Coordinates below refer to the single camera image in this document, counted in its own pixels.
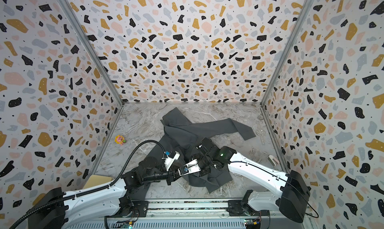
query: terrazzo pattern wallpaper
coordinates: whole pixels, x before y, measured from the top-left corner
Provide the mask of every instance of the terrazzo pattern wallpaper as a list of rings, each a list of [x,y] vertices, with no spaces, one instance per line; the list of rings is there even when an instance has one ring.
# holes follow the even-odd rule
[[[305,0],[68,0],[125,102],[257,102]]]
[[[0,228],[9,228],[51,189],[82,188],[118,104],[55,0],[0,2]]]
[[[315,0],[266,109],[320,228],[384,228],[384,0]]]

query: cable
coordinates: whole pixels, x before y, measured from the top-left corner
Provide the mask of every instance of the cable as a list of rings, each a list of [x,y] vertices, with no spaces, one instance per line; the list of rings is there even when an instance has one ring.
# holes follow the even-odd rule
[[[41,211],[42,209],[46,208],[46,207],[49,207],[51,205],[54,205],[56,203],[59,203],[59,202],[62,202],[62,201],[66,201],[66,200],[69,200],[69,199],[74,199],[75,197],[80,197],[80,196],[84,196],[84,195],[88,195],[90,193],[94,193],[94,192],[97,192],[97,191],[101,191],[101,190],[104,190],[104,189],[108,189],[109,187],[113,186],[122,176],[122,174],[124,173],[125,169],[127,168],[127,165],[129,163],[129,161],[131,160],[133,154],[137,151],[137,149],[139,149],[139,147],[141,147],[143,144],[146,144],[146,143],[149,143],[149,142],[153,142],[153,143],[156,143],[157,145],[159,145],[161,147],[161,149],[163,150],[163,161],[162,161],[162,164],[161,164],[161,170],[163,169],[163,166],[164,166],[164,163],[165,163],[165,149],[164,147],[158,142],[158,141],[155,141],[155,140],[146,140],[146,141],[143,141],[141,143],[139,143],[135,149],[131,152],[131,154],[129,155],[127,161],[125,162],[121,172],[118,174],[118,176],[116,177],[115,180],[113,180],[112,183],[110,183],[109,185],[105,185],[105,186],[101,186],[99,188],[95,188],[95,189],[92,189],[92,190],[89,190],[89,191],[84,191],[84,192],[81,192],[81,193],[77,193],[77,194],[74,194],[74,195],[71,195],[71,196],[66,196],[66,197],[62,197],[62,198],[59,198],[59,199],[56,199],[54,201],[51,201],[49,203],[46,203],[40,207],[37,207],[35,209],[33,209],[32,211],[30,212],[27,212],[24,216],[22,216],[21,218],[19,218],[9,229],[16,229],[16,227],[18,225],[20,225],[20,223],[22,223],[25,219],[27,219],[28,217],[30,217],[31,215],[33,215],[34,213],[36,212],[39,212]],[[106,217],[104,217],[104,225],[105,225],[105,228],[106,229],[109,229],[108,228],[108,225],[107,225],[107,219]]]
[[[281,181],[284,181],[284,182],[288,183],[288,184],[291,185],[291,187],[293,187],[293,188],[299,193],[299,195],[300,195],[300,196],[307,202],[307,205],[309,205],[310,208],[311,208],[314,212],[316,212],[317,216],[313,216],[313,215],[310,215],[310,214],[308,214],[308,213],[305,213],[305,214],[308,215],[308,216],[311,216],[311,217],[313,217],[313,218],[319,218],[319,214],[317,213],[317,211],[316,211],[316,210],[315,210],[315,209],[308,203],[308,201],[304,198],[304,196],[301,194],[301,192],[299,191],[299,189],[297,189],[296,187],[294,187],[292,184],[290,184],[290,183],[287,182],[286,180],[284,180],[284,179],[282,179],[282,178],[276,176],[276,175],[273,174],[273,173],[268,172],[268,171],[265,170],[265,169],[262,169],[262,168],[260,168],[260,167],[258,167],[258,166],[256,166],[256,165],[253,165],[253,164],[250,164],[250,163],[247,163],[247,162],[243,162],[243,161],[233,161],[233,162],[230,162],[230,163],[228,163],[228,164],[231,164],[231,163],[234,163],[234,162],[241,162],[241,163],[243,163],[243,164],[247,164],[247,165],[254,166],[255,168],[258,168],[258,169],[260,169],[260,170],[262,170],[262,171],[265,171],[265,172],[268,173],[268,174],[271,174],[271,175],[274,176],[275,178],[280,179]]]

